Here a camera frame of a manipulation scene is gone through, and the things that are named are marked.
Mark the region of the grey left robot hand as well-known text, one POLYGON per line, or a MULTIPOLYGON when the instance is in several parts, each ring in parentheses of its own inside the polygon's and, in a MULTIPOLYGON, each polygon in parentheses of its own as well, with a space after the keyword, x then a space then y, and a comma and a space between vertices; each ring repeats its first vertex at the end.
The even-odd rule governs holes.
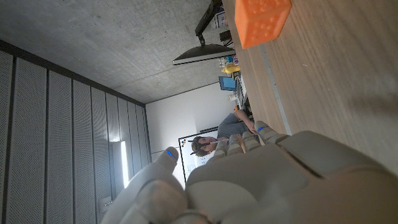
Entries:
POLYGON ((397 176, 312 131, 221 141, 181 185, 169 147, 127 184, 104 223, 396 223, 397 176))

